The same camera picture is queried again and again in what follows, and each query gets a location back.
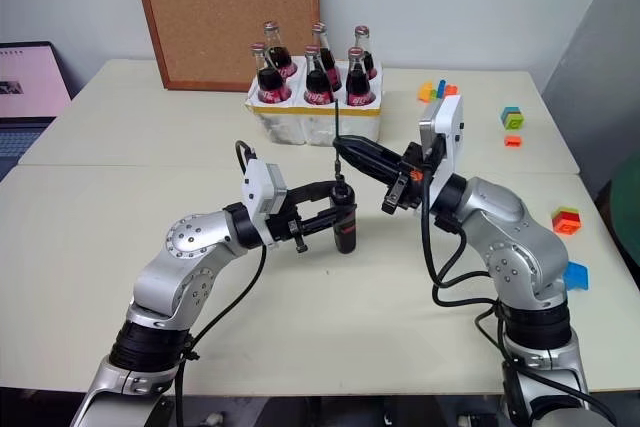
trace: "blue block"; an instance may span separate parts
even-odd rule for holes
[[[502,111],[502,115],[500,116],[500,120],[502,121],[503,124],[507,119],[507,115],[511,113],[521,114],[522,112],[520,112],[520,108],[518,107],[505,107],[504,110]]]
[[[567,290],[589,290],[589,269],[584,265],[569,262],[564,272],[564,283]]]
[[[442,99],[444,97],[444,87],[446,85],[447,85],[447,81],[444,79],[442,79],[438,84],[438,94],[436,95],[438,99]]]

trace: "cork board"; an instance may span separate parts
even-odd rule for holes
[[[142,0],[167,89],[246,91],[255,75],[249,52],[276,20],[292,55],[311,41],[318,0]]]

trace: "floor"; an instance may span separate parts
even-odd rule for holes
[[[596,397],[614,411],[618,427],[640,425],[639,392]],[[0,427],[67,427],[81,400],[80,394],[0,389]],[[493,414],[478,427],[511,427],[498,413],[499,404],[498,396],[188,397],[185,425],[197,427],[218,412],[224,427],[385,427],[385,414],[395,413],[394,427],[456,427],[462,414]],[[491,422],[495,414],[498,424]]]

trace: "laptop keyboard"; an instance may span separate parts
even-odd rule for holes
[[[0,157],[21,157],[40,132],[0,132]]]

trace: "coca-cola bottle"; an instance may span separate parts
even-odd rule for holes
[[[378,75],[378,71],[373,66],[373,56],[371,55],[371,47],[369,46],[369,27],[359,25],[356,27],[356,47],[364,50],[364,67],[367,70],[369,79],[373,79]]]
[[[251,53],[256,62],[258,78],[258,99],[265,104],[277,104],[291,97],[291,89],[286,84],[278,69],[266,59],[264,42],[251,44]]]
[[[298,66],[291,60],[289,51],[282,43],[278,23],[273,20],[265,22],[264,35],[267,39],[267,57],[276,66],[283,79],[291,77],[298,70]]]
[[[349,73],[347,74],[347,105],[367,105],[375,98],[364,68],[364,50],[360,47],[351,47],[349,49]]]
[[[304,56],[307,59],[307,90],[304,92],[304,100],[315,105],[330,104],[333,101],[333,91],[322,64],[320,47],[307,45]]]
[[[331,53],[331,48],[329,47],[327,26],[322,22],[317,22],[313,24],[311,32],[313,33],[314,43],[320,47],[322,65],[324,65],[324,70],[326,70],[329,80],[331,81],[331,88],[335,92],[342,87],[342,82],[340,81],[340,72],[336,67],[336,60],[333,58],[333,53]]]

